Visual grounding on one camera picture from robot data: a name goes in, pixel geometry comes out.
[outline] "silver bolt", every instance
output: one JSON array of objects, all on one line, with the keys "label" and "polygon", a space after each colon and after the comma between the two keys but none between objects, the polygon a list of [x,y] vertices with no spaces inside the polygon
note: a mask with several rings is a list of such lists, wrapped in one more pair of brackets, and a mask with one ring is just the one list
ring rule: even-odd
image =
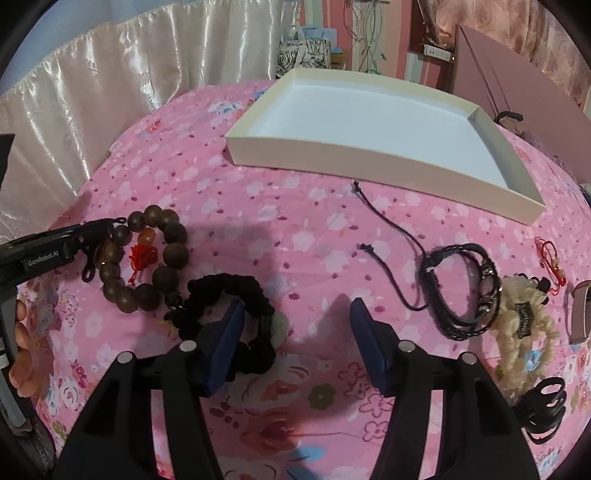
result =
[{"label": "silver bolt", "polygon": [[462,360],[465,364],[475,365],[478,361],[478,357],[474,355],[472,352],[466,352],[462,355]]},{"label": "silver bolt", "polygon": [[403,352],[410,353],[414,350],[415,344],[412,343],[410,340],[402,340],[398,344],[398,348],[400,348]]},{"label": "silver bolt", "polygon": [[128,364],[133,359],[134,359],[134,354],[132,354],[131,352],[121,352],[119,355],[117,355],[117,361],[120,364]]},{"label": "silver bolt", "polygon": [[197,344],[193,340],[185,340],[178,346],[178,348],[180,348],[182,352],[192,352],[197,348]]}]

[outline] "power strip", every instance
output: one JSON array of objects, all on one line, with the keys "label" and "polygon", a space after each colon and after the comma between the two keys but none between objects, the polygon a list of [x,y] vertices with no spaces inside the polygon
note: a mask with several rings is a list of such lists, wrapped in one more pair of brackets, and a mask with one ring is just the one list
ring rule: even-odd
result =
[{"label": "power strip", "polygon": [[444,50],[443,48],[434,47],[433,45],[425,45],[423,47],[423,55],[443,61],[450,61],[452,59],[451,52]]}]

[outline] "bag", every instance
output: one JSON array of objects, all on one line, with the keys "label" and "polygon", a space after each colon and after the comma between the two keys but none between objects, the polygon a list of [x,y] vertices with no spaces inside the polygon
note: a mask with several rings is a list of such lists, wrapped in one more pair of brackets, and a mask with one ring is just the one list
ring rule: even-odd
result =
[{"label": "bag", "polygon": [[277,78],[283,77],[291,69],[329,69],[330,48],[330,40],[306,39],[302,28],[299,27],[296,40],[284,41],[283,37],[281,38],[277,57]]}]

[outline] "finger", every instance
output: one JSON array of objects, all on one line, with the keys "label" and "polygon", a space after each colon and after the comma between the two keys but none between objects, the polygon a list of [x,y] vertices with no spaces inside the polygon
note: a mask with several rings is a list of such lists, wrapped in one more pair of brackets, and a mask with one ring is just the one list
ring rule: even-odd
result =
[{"label": "finger", "polygon": [[14,365],[8,373],[10,383],[14,388],[20,388],[23,382],[28,380],[33,373],[33,359],[29,350],[20,350]]},{"label": "finger", "polygon": [[27,379],[21,385],[21,388],[17,390],[19,397],[30,398],[34,397],[37,393],[39,383],[37,382],[37,376],[33,373],[29,379]]},{"label": "finger", "polygon": [[29,348],[31,336],[29,335],[27,327],[25,327],[21,322],[17,322],[17,324],[14,326],[14,336],[17,338],[17,345],[19,347],[25,349]]},{"label": "finger", "polygon": [[25,318],[27,318],[27,306],[20,300],[17,300],[17,320],[22,322]]}]

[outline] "tablecloth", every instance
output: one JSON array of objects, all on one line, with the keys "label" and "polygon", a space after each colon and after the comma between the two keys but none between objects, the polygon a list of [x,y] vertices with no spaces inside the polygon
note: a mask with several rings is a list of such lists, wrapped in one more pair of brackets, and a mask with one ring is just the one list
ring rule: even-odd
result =
[{"label": "tablecloth", "polygon": [[[457,358],[470,350],[494,365],[498,349],[488,333],[469,342],[447,340],[428,311],[404,308],[380,266],[357,244],[374,246],[412,301],[422,299],[416,254],[352,193],[351,179],[231,163],[224,135],[270,84],[204,87],[141,119],[114,143],[56,226],[127,216],[152,203],[175,209],[189,231],[191,258],[181,273],[183,284],[219,272],[254,275],[290,320],[289,337],[270,372],[238,375],[203,401],[225,477],[362,480],[375,464],[393,399],[383,398],[368,381],[348,326],[351,299],[363,298],[376,320],[429,353]],[[534,249],[539,235],[555,242],[570,286],[591,278],[591,210],[577,186],[547,157],[502,132],[547,205],[532,227],[427,194],[361,185],[377,209],[427,249],[476,242],[502,275],[541,277]],[[179,342],[163,321],[164,309],[121,313],[103,298],[100,280],[80,280],[82,266],[80,259],[20,290],[43,378],[37,410],[58,450],[119,352],[158,355]],[[124,278],[131,276],[127,259],[122,268]],[[452,308],[465,312],[471,292],[464,263],[449,258],[438,275]],[[542,478],[568,454],[591,414],[591,342],[569,345],[565,319],[572,299],[566,292],[547,306],[563,334],[547,374],[565,378],[569,397],[558,435],[543,446],[530,444]],[[225,305],[208,311],[207,319],[220,318]],[[529,368],[539,356],[539,349],[532,352]],[[152,410],[158,468],[170,477],[157,393]],[[440,429],[441,396],[434,393],[422,478],[434,472]]]}]

